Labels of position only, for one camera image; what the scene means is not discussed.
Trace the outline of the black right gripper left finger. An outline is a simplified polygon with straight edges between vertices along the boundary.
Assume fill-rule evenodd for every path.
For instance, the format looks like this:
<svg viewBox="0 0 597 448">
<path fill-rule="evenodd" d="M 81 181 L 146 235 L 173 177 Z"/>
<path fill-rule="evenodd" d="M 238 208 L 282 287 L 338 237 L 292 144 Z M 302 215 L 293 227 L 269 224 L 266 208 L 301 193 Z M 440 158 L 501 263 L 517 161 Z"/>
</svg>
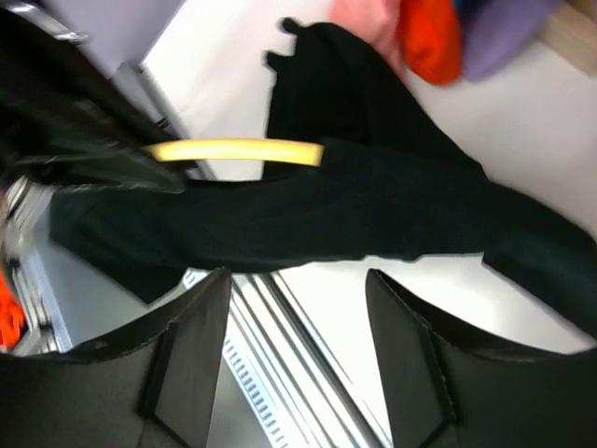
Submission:
<svg viewBox="0 0 597 448">
<path fill-rule="evenodd" d="M 66 353 L 1 358 L 5 447 L 203 447 L 231 274 Z"/>
</svg>

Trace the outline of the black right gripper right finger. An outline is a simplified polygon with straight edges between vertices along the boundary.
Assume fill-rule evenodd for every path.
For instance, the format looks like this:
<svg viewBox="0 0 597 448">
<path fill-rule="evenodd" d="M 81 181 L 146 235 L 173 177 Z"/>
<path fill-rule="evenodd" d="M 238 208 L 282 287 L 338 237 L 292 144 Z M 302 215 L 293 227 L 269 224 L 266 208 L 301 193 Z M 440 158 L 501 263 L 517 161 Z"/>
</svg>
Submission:
<svg viewBox="0 0 597 448">
<path fill-rule="evenodd" d="M 501 338 L 366 279 L 368 318 L 397 447 L 592 447 L 596 353 Z"/>
</svg>

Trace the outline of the black t shirt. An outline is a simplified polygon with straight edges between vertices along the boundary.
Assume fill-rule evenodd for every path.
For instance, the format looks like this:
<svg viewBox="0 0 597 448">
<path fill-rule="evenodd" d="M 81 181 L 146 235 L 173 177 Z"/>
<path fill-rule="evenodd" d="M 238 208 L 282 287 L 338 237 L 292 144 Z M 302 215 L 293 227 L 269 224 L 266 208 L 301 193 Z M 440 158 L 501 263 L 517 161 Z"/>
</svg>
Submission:
<svg viewBox="0 0 597 448">
<path fill-rule="evenodd" d="M 49 236 L 145 302 L 189 268 L 270 273 L 368 256 L 483 263 L 589 335 L 596 244 L 551 208 L 490 180 L 385 60 L 328 22 L 282 21 L 267 135 L 320 143 L 317 167 L 271 163 L 258 181 L 57 193 Z"/>
</svg>

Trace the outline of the yellow hanger with metal hook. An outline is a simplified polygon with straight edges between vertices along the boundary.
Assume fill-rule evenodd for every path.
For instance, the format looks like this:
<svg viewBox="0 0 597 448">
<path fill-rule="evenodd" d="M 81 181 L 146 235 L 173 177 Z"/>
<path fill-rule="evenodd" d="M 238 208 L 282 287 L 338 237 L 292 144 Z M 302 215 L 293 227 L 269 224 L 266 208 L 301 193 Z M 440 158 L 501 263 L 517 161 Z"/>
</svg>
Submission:
<svg viewBox="0 0 597 448">
<path fill-rule="evenodd" d="M 247 160 L 319 166 L 324 147 L 279 139 L 186 139 L 146 146 L 157 161 Z"/>
</svg>

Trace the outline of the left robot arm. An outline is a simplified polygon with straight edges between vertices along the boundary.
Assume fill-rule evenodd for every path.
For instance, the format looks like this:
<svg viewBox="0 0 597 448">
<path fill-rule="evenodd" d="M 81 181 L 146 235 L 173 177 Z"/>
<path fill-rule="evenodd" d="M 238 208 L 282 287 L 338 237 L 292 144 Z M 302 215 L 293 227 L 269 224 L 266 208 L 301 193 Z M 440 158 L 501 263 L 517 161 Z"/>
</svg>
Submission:
<svg viewBox="0 0 597 448">
<path fill-rule="evenodd" d="M 82 39 L 36 4 L 2 2 L 2 183 L 179 191 L 184 164 L 147 151 L 171 136 L 96 69 Z"/>
</svg>

